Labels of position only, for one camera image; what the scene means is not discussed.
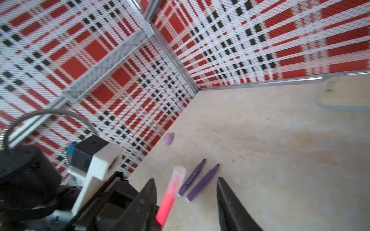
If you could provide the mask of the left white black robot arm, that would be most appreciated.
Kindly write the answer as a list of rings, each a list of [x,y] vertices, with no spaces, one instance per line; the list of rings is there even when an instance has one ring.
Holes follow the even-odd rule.
[[[84,117],[63,109],[42,109],[13,120],[1,132],[1,224],[6,230],[109,231],[138,195],[120,172],[98,180],[73,206],[82,188],[61,183],[62,176],[36,145],[9,146],[11,132],[23,121],[44,114],[68,115],[90,130]]]

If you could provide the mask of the pink marker pen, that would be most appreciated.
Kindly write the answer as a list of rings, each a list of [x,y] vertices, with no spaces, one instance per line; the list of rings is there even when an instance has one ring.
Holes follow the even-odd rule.
[[[186,173],[187,170],[183,166],[175,166],[173,168],[167,190],[163,196],[161,205],[156,215],[156,221],[161,225],[161,227],[164,227],[166,224]]]

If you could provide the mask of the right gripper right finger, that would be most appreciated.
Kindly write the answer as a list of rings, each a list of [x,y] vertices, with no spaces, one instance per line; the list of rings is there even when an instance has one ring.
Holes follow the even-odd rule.
[[[262,231],[224,178],[218,177],[216,191],[222,231]]]

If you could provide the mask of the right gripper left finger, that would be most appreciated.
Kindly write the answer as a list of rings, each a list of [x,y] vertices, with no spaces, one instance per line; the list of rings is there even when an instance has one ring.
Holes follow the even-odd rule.
[[[158,209],[157,188],[152,178],[120,216],[112,230],[160,231],[161,225],[156,221]]]

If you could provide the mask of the purple marker pen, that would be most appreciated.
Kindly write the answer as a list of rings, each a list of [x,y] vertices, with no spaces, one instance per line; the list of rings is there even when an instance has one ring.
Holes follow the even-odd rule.
[[[217,164],[214,168],[212,168],[200,181],[199,183],[192,189],[192,191],[187,195],[187,201],[191,202],[212,180],[212,178],[217,173],[220,164]]]
[[[179,192],[178,192],[178,196],[179,197],[182,197],[185,192],[188,190],[188,188],[192,185],[192,183],[194,182],[194,180],[197,178],[197,176],[199,175],[199,173],[202,171],[204,165],[205,165],[205,162],[206,162],[206,159],[203,159],[196,167],[195,169],[192,171],[192,173],[189,175],[189,177],[187,178],[187,180],[185,181],[185,183],[182,185],[182,187],[180,188]]]

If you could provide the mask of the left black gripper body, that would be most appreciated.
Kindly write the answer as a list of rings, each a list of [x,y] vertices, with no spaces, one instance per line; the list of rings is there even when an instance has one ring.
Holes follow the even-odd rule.
[[[137,195],[138,191],[117,171],[63,230],[110,231]]]

